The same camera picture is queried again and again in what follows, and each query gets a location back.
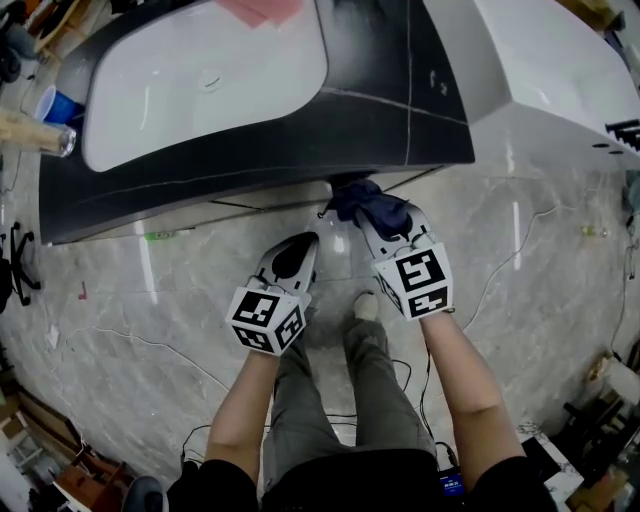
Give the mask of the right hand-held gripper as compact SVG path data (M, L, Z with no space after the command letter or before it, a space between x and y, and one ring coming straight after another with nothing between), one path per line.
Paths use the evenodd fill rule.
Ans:
M361 208L356 221L377 262L373 270L383 293L407 320L415 320L453 308L453 277L426 214L412 203L406 213L401 234ZM399 242L401 255L392 258Z

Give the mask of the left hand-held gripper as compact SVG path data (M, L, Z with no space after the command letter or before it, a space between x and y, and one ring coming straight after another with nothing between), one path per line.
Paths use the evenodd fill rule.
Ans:
M315 281L319 237L315 232L291 236L268 250L257 276L271 286L291 293L307 292ZM280 357L306 327L311 295L276 293L261 289L236 289L226 323L244 347Z

